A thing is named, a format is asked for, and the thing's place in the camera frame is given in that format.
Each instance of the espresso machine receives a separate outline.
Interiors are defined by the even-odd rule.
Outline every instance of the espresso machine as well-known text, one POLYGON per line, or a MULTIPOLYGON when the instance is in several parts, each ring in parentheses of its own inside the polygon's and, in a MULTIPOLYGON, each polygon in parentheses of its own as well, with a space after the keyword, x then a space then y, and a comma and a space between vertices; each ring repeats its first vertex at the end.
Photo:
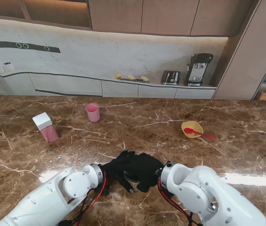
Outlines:
POLYGON ((210 53, 195 53, 190 59, 190 64, 187 65, 187 75, 184 81, 186 86, 201 86, 203 77, 212 61, 213 55, 210 53))

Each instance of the white wall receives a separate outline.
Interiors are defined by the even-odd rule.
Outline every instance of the white wall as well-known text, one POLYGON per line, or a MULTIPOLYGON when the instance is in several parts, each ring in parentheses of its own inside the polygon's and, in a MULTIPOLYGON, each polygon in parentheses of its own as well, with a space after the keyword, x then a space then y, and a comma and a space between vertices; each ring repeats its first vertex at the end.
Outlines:
POLYGON ((208 84, 227 38, 168 37, 73 30, 40 24, 0 20, 0 41, 31 43, 60 48, 61 53, 0 48, 0 60, 15 69, 40 69, 112 79, 115 73, 150 78, 159 83, 164 70, 182 71, 192 53, 212 53, 204 83, 208 84))

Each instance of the brown marble table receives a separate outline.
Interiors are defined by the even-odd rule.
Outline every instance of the brown marble table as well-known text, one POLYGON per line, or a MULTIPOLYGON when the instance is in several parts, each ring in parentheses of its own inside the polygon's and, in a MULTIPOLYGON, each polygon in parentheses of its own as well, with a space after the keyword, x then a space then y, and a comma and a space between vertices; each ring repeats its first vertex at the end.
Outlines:
MULTIPOLYGON (((266 101, 0 96, 0 219, 63 168, 109 162, 126 148, 163 163, 210 166, 266 216, 266 101), (97 123, 85 112, 91 102, 101 106, 97 123), (60 135, 51 144, 32 121, 42 112, 60 135), (186 138, 181 123, 188 120, 217 140, 186 138)), ((81 225, 187 222, 156 187, 129 194, 112 183, 111 195, 101 197, 81 225)))

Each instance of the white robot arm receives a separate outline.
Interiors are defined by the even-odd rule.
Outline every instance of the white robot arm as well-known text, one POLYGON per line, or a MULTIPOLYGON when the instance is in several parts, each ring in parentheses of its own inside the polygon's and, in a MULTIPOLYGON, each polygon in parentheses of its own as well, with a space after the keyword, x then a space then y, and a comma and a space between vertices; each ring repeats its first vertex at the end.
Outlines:
MULTIPOLYGON (((170 162, 161 170, 162 187, 197 213, 204 226, 266 226, 265 216, 211 168, 170 162), (211 204, 214 199, 217 208, 211 204)), ((95 164, 81 172, 64 169, 24 197, 0 226, 56 226, 103 178, 95 164)))
POLYGON ((207 166, 170 162, 162 170, 161 185, 197 213, 204 226, 266 226, 265 216, 207 166), (218 208, 211 205, 214 199, 218 208))
POLYGON ((66 168, 25 196, 0 226, 56 226, 102 182, 103 173, 96 164, 81 172, 66 168))

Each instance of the cardboard box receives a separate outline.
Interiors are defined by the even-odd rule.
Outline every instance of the cardboard box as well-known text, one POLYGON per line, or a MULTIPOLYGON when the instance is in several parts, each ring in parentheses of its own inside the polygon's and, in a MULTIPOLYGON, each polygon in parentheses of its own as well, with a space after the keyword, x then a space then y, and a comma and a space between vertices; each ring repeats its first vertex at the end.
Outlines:
POLYGON ((255 100, 266 100, 265 92, 258 92, 254 98, 255 100))

